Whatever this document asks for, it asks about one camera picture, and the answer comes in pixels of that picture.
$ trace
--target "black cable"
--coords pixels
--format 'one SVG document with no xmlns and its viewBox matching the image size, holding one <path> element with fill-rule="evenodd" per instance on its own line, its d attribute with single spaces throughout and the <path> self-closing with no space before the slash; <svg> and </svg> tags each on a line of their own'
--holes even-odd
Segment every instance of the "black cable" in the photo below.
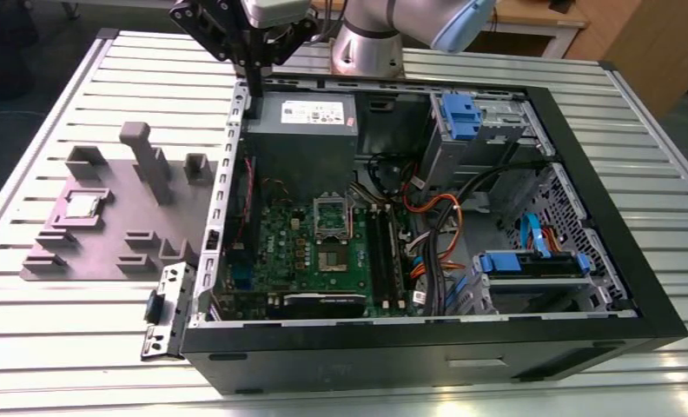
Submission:
<svg viewBox="0 0 688 417">
<path fill-rule="evenodd" d="M 367 163 L 366 163 L 366 170 L 367 170 L 367 176 L 370 177 L 370 182 L 375 186 L 375 189 L 378 190 L 378 192 L 381 193 L 383 198 L 386 198 L 389 200 L 391 200 L 395 197 L 401 197 L 402 196 L 402 190 L 398 189 L 395 193 L 389 191 L 389 189 L 383 185 L 383 181 L 381 180 L 381 176 L 378 176 L 378 173 L 377 173 L 378 166 L 377 165 L 381 164 L 382 162 L 403 162 L 403 161 L 407 161 L 407 163 L 413 162 L 411 170 L 414 170 L 417 168 L 417 161 L 414 159 L 414 155 L 411 155 L 411 154 L 381 152 L 378 154 L 374 154 L 370 157 L 370 159 L 367 160 Z M 407 172 L 407 169 L 405 167 L 402 169 L 402 175 L 401 175 L 402 182 L 405 180 L 406 172 Z"/>
<path fill-rule="evenodd" d="M 342 20 L 345 20 L 345 11 L 347 10 L 347 6 L 349 6 L 349 0 L 345 0 L 345 4 L 342 5 L 341 16 L 337 18 L 337 23 L 327 29 L 327 31 L 322 35 L 322 37 L 329 37 L 331 35 L 331 32 L 341 26 Z"/>
<path fill-rule="evenodd" d="M 542 169 L 549 166 L 550 161 L 531 161 L 531 162 L 515 162 L 506 165 L 499 165 L 493 169 L 487 169 L 481 172 L 471 180 L 463 185 L 461 191 L 458 192 L 457 198 L 459 202 L 463 202 L 466 198 L 471 195 L 471 193 L 482 186 L 482 184 L 489 181 L 491 177 L 502 174 L 506 171 L 513 169 Z M 437 308 L 433 307 L 433 310 L 437 312 L 437 315 L 442 315 L 446 311 L 446 303 L 445 303 L 445 292 L 446 292 L 446 279 L 445 273 L 442 270 L 442 265 L 439 262 L 439 255 L 437 254 L 437 238 L 439 236 L 439 230 L 446 226 L 447 218 L 450 217 L 450 212 L 453 210 L 453 205 L 446 206 L 442 209 L 439 217 L 437 219 L 437 225 L 430 230 L 430 236 L 427 239 L 427 243 L 425 244 L 425 248 L 422 249 L 423 258 L 425 258 L 425 266 L 427 268 L 426 276 L 427 282 L 434 282 L 434 291 L 431 294 L 429 293 L 427 301 L 433 304 L 437 303 Z"/>
</svg>

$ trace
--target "slotted aluminum surface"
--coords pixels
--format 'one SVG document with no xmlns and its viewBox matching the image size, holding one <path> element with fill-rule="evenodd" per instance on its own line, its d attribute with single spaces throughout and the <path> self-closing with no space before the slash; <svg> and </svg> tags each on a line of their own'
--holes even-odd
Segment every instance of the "slotted aluminum surface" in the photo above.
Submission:
<svg viewBox="0 0 688 417">
<path fill-rule="evenodd" d="M 326 47 L 303 48 L 284 70 L 327 73 Z M 622 79 L 595 63 L 417 50 L 406 70 L 409 78 L 551 90 L 688 326 L 688 165 Z M 139 360 L 154 284 L 24 282 L 27 245 L 74 146 L 131 157 L 119 127 L 144 121 L 168 159 L 218 159 L 234 80 L 231 65 L 187 36 L 122 32 L 95 42 L 0 195 L 0 412 L 688 415 L 688 339 L 559 382 L 222 398 L 187 362 Z"/>
</svg>

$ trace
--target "cable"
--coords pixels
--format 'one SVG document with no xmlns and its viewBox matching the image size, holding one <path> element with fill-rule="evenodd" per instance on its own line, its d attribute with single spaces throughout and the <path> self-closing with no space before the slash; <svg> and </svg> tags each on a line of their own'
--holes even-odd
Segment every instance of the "cable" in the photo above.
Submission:
<svg viewBox="0 0 688 417">
<path fill-rule="evenodd" d="M 347 11 L 347 6 L 349 6 L 349 0 L 345 0 L 345 4 L 342 5 L 341 16 L 337 18 L 337 23 L 327 29 L 326 33 L 322 34 L 322 38 L 319 39 L 319 42 L 322 41 L 322 39 L 326 39 L 327 37 L 330 37 L 334 30 L 341 26 L 342 21 L 345 20 L 345 11 Z M 334 8 L 334 0 L 331 0 L 331 9 L 333 8 Z"/>
<path fill-rule="evenodd" d="M 357 182 L 357 181 L 351 182 L 350 188 L 355 192 L 358 192 L 363 196 L 363 198 L 366 200 L 369 200 L 373 204 L 383 205 L 389 202 L 386 199 L 383 199 L 383 198 L 378 197 L 375 194 L 373 194 L 362 182 Z"/>
<path fill-rule="evenodd" d="M 7 110 L 7 111 L 0 111 L 0 116 L 4 116 L 4 115 L 23 115 L 23 116 L 40 116 L 40 117 L 46 117 L 47 114 L 46 113 L 40 113 L 38 111 L 27 111 L 27 110 Z"/>
<path fill-rule="evenodd" d="M 411 155 L 411 154 L 381 152 L 378 154 L 374 154 L 370 157 L 370 159 L 367 160 L 366 169 L 367 169 L 367 176 L 370 177 L 370 182 L 375 186 L 375 189 L 378 190 L 381 195 L 389 200 L 391 200 L 394 197 L 398 197 L 399 195 L 402 195 L 406 189 L 399 184 L 399 186 L 401 186 L 399 191 L 397 191 L 395 193 L 389 191 L 389 189 L 383 185 L 383 182 L 381 181 L 381 177 L 377 174 L 377 169 L 375 169 L 377 164 L 379 164 L 381 162 L 391 162 L 391 161 L 398 162 L 398 161 L 403 161 L 403 160 L 410 160 L 413 157 L 414 157 L 414 155 Z M 402 169 L 402 182 L 406 180 L 407 177 L 410 177 L 410 178 L 414 177 L 414 175 L 417 174 L 418 168 L 419 168 L 419 165 L 418 165 L 417 161 L 414 161 L 414 160 L 409 161 L 409 163 L 406 164 L 406 166 Z"/>
<path fill-rule="evenodd" d="M 494 167 L 493 169 L 487 169 L 486 171 L 481 172 L 471 180 L 463 185 L 461 188 L 461 191 L 458 192 L 457 200 L 458 200 L 458 210 L 461 207 L 462 202 L 466 200 L 466 198 L 471 195 L 471 193 L 482 186 L 482 184 L 489 181 L 490 178 L 494 176 L 502 174 L 503 172 L 511 170 L 511 169 L 542 169 L 549 165 L 550 161 L 531 161 L 531 162 L 515 162 L 506 165 L 499 165 L 498 167 Z M 442 270 L 442 265 L 439 262 L 435 262 L 437 258 L 437 236 L 439 234 L 439 230 L 446 226 L 447 218 L 450 217 L 451 212 L 450 207 L 445 207 L 442 209 L 442 212 L 439 214 L 439 218 L 437 220 L 437 226 L 430 230 L 429 239 L 423 246 L 423 255 L 425 258 L 425 265 L 427 266 L 427 282 L 434 282 L 434 288 L 437 289 L 435 292 L 427 293 L 427 300 L 430 305 L 433 305 L 433 311 L 441 312 L 445 311 L 446 306 L 442 302 L 442 298 L 445 297 L 445 291 L 446 291 L 446 280 L 445 280 L 445 273 Z"/>
</svg>

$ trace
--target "wire bundle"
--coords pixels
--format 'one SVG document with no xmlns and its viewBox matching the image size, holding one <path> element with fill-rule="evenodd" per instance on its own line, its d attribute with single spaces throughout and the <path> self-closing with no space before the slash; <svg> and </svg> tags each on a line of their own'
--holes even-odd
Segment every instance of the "wire bundle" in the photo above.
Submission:
<svg viewBox="0 0 688 417">
<path fill-rule="evenodd" d="M 455 207 L 461 210 L 462 202 L 469 198 L 473 192 L 481 188 L 481 186 L 497 175 L 501 175 L 506 171 L 513 169 L 543 169 L 549 165 L 549 161 L 531 161 L 531 162 L 515 162 L 505 165 L 499 165 L 493 169 L 487 169 L 481 172 L 471 180 L 463 185 L 458 195 L 455 197 Z M 439 256 L 437 255 L 437 238 L 439 231 L 447 224 L 447 218 L 450 217 L 451 208 L 443 207 L 437 219 L 435 226 L 429 231 L 429 238 L 422 247 L 422 256 L 425 259 L 425 266 L 427 268 L 425 274 L 427 275 L 427 314 L 443 315 L 446 313 L 446 277 L 439 262 Z"/>
<path fill-rule="evenodd" d="M 561 242 L 558 240 L 558 236 L 555 234 L 555 229 L 550 226 L 543 226 L 543 239 L 549 242 L 549 247 L 551 249 L 551 252 L 562 252 L 563 248 L 561 246 Z M 534 239 L 533 239 L 533 233 L 530 234 L 527 238 L 527 247 L 534 248 Z"/>
</svg>

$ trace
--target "metal frame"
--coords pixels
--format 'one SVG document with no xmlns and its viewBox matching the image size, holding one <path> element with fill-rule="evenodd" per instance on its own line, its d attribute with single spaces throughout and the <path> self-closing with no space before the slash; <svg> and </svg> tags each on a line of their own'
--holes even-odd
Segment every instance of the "metal frame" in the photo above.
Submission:
<svg viewBox="0 0 688 417">
<path fill-rule="evenodd" d="M 242 391 L 238 390 L 243 386 L 244 392 L 259 393 L 268 389 L 298 390 L 296 385 L 287 386 L 288 382 L 280 382 L 284 377 L 279 376 L 280 368 L 275 368 L 276 377 L 268 375 L 263 363 L 294 363 L 304 374 L 309 365 L 306 358 L 296 354 L 299 352 L 319 350 L 330 351 L 327 353 L 331 358 L 338 358 L 341 352 L 354 352 L 358 360 L 353 360 L 351 356 L 343 361 L 351 361 L 351 366 L 359 372 L 363 363 L 369 358 L 379 355 L 393 348 L 407 348 L 407 350 L 438 349 L 439 352 L 449 354 L 459 354 L 471 352 L 471 349 L 479 345 L 493 346 L 495 350 L 483 354 L 499 354 L 503 349 L 510 349 L 510 345 L 537 343 L 535 346 L 545 346 L 549 349 L 559 348 L 559 344 L 569 343 L 569 346 L 561 349 L 558 357 L 550 361 L 547 359 L 537 359 L 538 362 L 530 370 L 521 374 L 515 374 L 517 381 L 543 381 L 565 378 L 579 370 L 601 363 L 634 349 L 637 351 L 647 351 L 653 348 L 665 346 L 666 344 L 682 339 L 688 335 L 685 324 L 677 314 L 669 297 L 661 287 L 654 275 L 654 271 L 646 261 L 643 253 L 635 244 L 635 240 L 619 212 L 615 209 L 613 199 L 607 194 L 605 185 L 594 172 L 594 167 L 587 159 L 585 151 L 578 143 L 578 139 L 570 129 L 561 109 L 555 104 L 551 93 L 547 89 L 522 86 L 499 86 L 486 84 L 466 83 L 425 83 L 410 81 L 390 82 L 387 80 L 365 79 L 359 85 L 359 80 L 343 79 L 339 76 L 282 76 L 270 79 L 270 84 L 283 84 L 290 89 L 291 84 L 303 84 L 304 90 L 318 89 L 327 91 L 342 90 L 366 90 L 385 91 L 397 89 L 407 90 L 409 87 L 426 84 L 433 89 L 509 89 L 525 93 L 529 102 L 534 106 L 538 120 L 545 128 L 553 147 L 557 149 L 557 157 L 561 158 L 565 175 L 561 176 L 562 181 L 570 181 L 574 191 L 570 193 L 571 204 L 578 211 L 579 218 L 587 223 L 587 227 L 594 227 L 598 235 L 605 241 L 606 253 L 613 258 L 614 268 L 622 277 L 626 288 L 633 295 L 633 304 L 627 302 L 629 308 L 635 307 L 639 316 L 633 316 L 630 312 L 623 311 L 619 317 L 623 320 L 605 320 L 610 315 L 615 314 L 591 314 L 581 318 L 577 314 L 567 314 L 565 320 L 557 320 L 553 324 L 547 320 L 525 321 L 510 320 L 503 314 L 505 320 L 498 321 L 477 321 L 478 319 L 458 317 L 419 317 L 407 319 L 367 319 L 367 320 L 339 320 L 339 321 L 271 321 L 264 326 L 259 323 L 232 323 L 206 321 L 208 312 L 207 300 L 210 299 L 210 290 L 215 285 L 215 274 L 210 276 L 210 281 L 204 280 L 195 289 L 195 304 L 199 306 L 192 309 L 190 328 L 184 334 L 182 343 L 182 354 L 188 357 L 190 362 L 198 370 L 208 378 L 216 389 L 223 394 Z M 204 270 L 203 260 L 200 260 L 199 275 L 208 277 Z M 543 319 L 550 319 L 555 314 L 539 314 Z M 346 322 L 355 322 L 361 326 L 337 326 Z M 582 342 L 582 346 L 589 345 L 591 350 L 577 351 L 577 343 Z M 534 358 L 533 351 L 526 353 L 526 360 Z M 401 368 L 406 363 L 399 362 L 399 355 L 390 360 L 390 365 Z M 252 368 L 259 377 L 255 379 L 243 377 Z M 230 370 L 240 372 L 239 377 L 228 375 Z M 378 381 L 378 370 L 375 374 L 369 376 Z M 268 375 L 272 380 L 271 385 L 266 385 L 264 376 Z M 430 379 L 431 375 L 425 375 L 423 382 L 439 384 L 449 380 Z M 343 389 L 345 387 L 361 387 L 351 384 L 347 378 L 334 378 L 338 382 L 327 389 Z M 247 387 L 244 384 L 259 383 L 260 386 Z M 314 383 L 313 381 L 296 381 L 300 386 Z"/>
<path fill-rule="evenodd" d="M 646 127 L 642 104 L 627 98 L 591 62 L 447 56 L 429 50 L 406 50 L 406 61 L 406 76 L 414 80 L 551 89 L 688 327 L 688 173 L 686 163 L 665 154 L 666 148 L 675 149 L 671 140 Z M 302 48 L 276 70 L 322 74 L 329 72 L 327 62 L 327 49 L 318 45 Z M 40 226 L 30 222 L 40 219 L 42 210 L 50 211 L 48 198 L 58 196 L 62 180 L 35 180 L 36 175 L 67 172 L 66 167 L 56 169 L 63 161 L 50 158 L 66 157 L 76 138 L 115 155 L 115 145 L 103 134 L 115 128 L 80 123 L 119 126 L 127 116 L 151 116 L 164 126 L 155 129 L 158 143 L 182 146 L 183 155 L 210 152 L 218 160 L 222 145 L 211 145 L 208 139 L 223 135 L 218 122 L 226 123 L 232 92 L 226 86 L 232 86 L 234 69 L 216 63 L 184 35 L 131 31 L 120 32 L 91 65 L 94 76 L 83 77 L 76 86 L 84 94 L 66 100 L 66 109 L 55 108 L 58 126 L 43 139 L 46 144 L 31 145 L 28 154 L 36 157 L 24 163 L 23 178 L 0 195 L 0 412 L 71 415 L 119 410 L 144 415 L 160 408 L 216 415 L 220 408 L 243 417 L 268 410 L 280 415 L 519 416 L 533 409 L 549 415 L 688 415 L 688 338 L 653 353 L 626 354 L 563 381 L 471 387 L 222 397 L 187 362 L 143 366 L 136 348 L 146 329 L 140 318 L 155 283 L 27 283 L 16 277 L 22 250 L 4 247 L 35 236 Z M 190 80 L 186 89 L 182 85 Z M 182 113 L 164 114 L 167 109 Z M 202 127 L 192 135 L 186 130 L 190 123 Z"/>
</svg>

